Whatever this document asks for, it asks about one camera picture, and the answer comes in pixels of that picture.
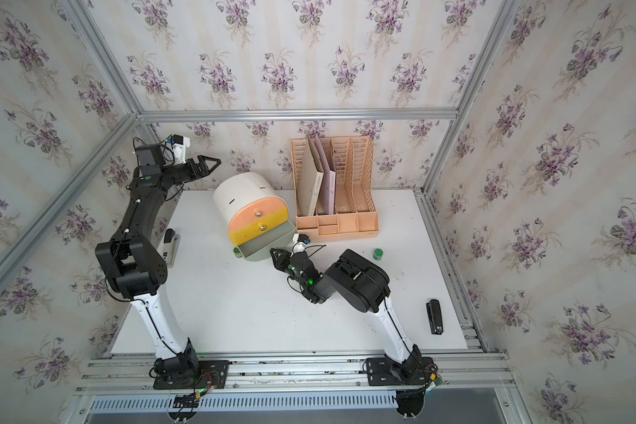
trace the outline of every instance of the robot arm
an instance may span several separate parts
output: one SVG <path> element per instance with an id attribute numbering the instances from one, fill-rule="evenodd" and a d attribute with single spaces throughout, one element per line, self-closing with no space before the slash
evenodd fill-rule
<path id="1" fill-rule="evenodd" d="M 170 136 L 168 140 L 174 139 L 181 137 Z M 150 236 L 170 188 L 209 175 L 221 161 L 199 155 L 197 162 L 186 159 L 184 163 L 168 165 L 163 149 L 161 145 L 136 148 L 140 165 L 127 187 L 127 211 L 111 239 L 97 245 L 95 255 L 111 289 L 129 300 L 144 320 L 156 349 L 155 372 L 167 382 L 175 382 L 195 374 L 198 358 L 167 300 L 163 286 L 167 265 L 151 244 Z M 215 164 L 208 167 L 206 161 Z"/>

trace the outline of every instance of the desk organizer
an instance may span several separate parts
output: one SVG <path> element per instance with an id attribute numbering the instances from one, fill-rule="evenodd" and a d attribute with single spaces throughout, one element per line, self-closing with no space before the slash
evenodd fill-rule
<path id="1" fill-rule="evenodd" d="M 370 137 L 331 137 L 320 142 L 323 149 L 329 149 L 334 161 L 336 214 L 297 216 L 297 232 L 308 235 L 312 242 L 376 237 L 379 213 L 372 201 L 372 140 Z M 305 157 L 313 160 L 308 140 L 292 140 L 295 192 Z"/>

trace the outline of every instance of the floral wallpaper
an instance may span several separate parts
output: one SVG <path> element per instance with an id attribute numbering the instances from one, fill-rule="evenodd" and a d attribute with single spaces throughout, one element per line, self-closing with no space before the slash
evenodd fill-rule
<path id="1" fill-rule="evenodd" d="M 535 422 L 636 423 L 636 2 L 521 2 L 461 125 L 432 206 L 490 348 Z"/>
<path id="2" fill-rule="evenodd" d="M 0 0 L 0 255 L 119 121 L 57 2 Z"/>
<path id="3" fill-rule="evenodd" d="M 92 62 L 59 1 L 0 1 L 0 259 L 120 120 Z M 58 422 L 85 361 L 108 353 L 127 306 L 93 250 L 127 207 L 132 152 L 121 142 L 0 293 L 2 422 Z"/>
<path id="4" fill-rule="evenodd" d="M 368 135 L 374 144 L 372 186 L 418 187 L 424 183 L 447 127 L 447 121 L 437 119 L 154 125 L 160 139 L 172 133 L 191 137 L 189 157 L 206 155 L 222 160 L 214 174 L 186 184 L 186 189 L 215 189 L 235 174 L 253 171 L 266 177 L 275 189 L 284 190 L 294 189 L 290 140 L 306 136 Z M 86 226 L 85 231 L 91 234 L 93 230 Z"/>
<path id="5" fill-rule="evenodd" d="M 88 8 L 142 106 L 180 111 L 454 106 L 499 6 L 99 0 Z M 522 11 L 518 39 L 546 6 Z"/>

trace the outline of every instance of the cable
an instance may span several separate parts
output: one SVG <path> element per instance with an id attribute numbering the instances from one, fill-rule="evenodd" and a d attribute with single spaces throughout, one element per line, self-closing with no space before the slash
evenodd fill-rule
<path id="1" fill-rule="evenodd" d="M 113 296 L 110 293 L 110 290 L 108 289 L 108 278 L 104 278 L 104 288 L 106 289 L 106 293 L 108 293 L 108 295 L 110 296 L 111 299 L 113 299 L 116 302 L 123 302 L 123 303 L 130 303 L 131 301 L 126 301 L 125 299 L 118 299 L 117 297 Z"/>
<path id="2" fill-rule="evenodd" d="M 292 287 L 292 284 L 290 284 L 290 283 L 289 283 L 289 276 L 288 276 L 288 285 L 289 285 L 289 287 L 290 287 L 292 290 L 296 291 L 296 292 L 297 292 L 297 293 L 299 293 L 299 294 L 303 294 L 303 292 L 300 292 L 300 291 L 299 291 L 299 290 L 297 290 L 296 288 Z"/>
<path id="3" fill-rule="evenodd" d="M 142 145 L 146 146 L 146 143 L 144 142 L 144 140 L 140 139 L 139 137 L 133 137 L 132 138 L 132 147 L 134 148 L 134 154 L 136 155 L 137 153 L 137 145 L 135 143 L 136 140 L 139 140 L 142 142 Z M 137 166 L 139 166 L 139 156 L 137 156 Z"/>
<path id="4" fill-rule="evenodd" d="M 174 199 L 182 191 L 184 191 L 184 183 L 183 182 L 182 182 L 182 186 L 177 190 L 177 192 L 174 193 L 172 196 L 170 196 L 169 199 L 165 199 L 164 201 L 170 201 L 170 200 Z"/>

